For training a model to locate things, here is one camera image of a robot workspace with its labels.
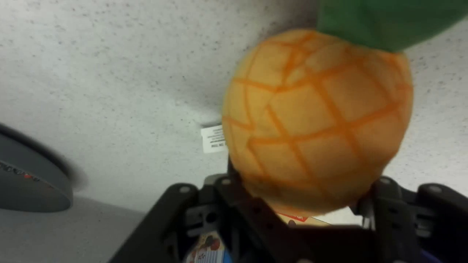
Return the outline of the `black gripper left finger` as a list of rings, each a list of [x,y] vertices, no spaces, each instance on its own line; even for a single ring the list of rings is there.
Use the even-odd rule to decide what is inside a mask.
[[[212,185],[170,185],[110,263],[185,263],[201,237],[221,225],[215,197]]]

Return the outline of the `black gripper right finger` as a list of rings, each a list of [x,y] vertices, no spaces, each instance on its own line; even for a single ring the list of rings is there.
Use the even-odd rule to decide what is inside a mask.
[[[468,197],[438,183],[407,190],[382,177],[363,199],[379,263],[468,263]]]

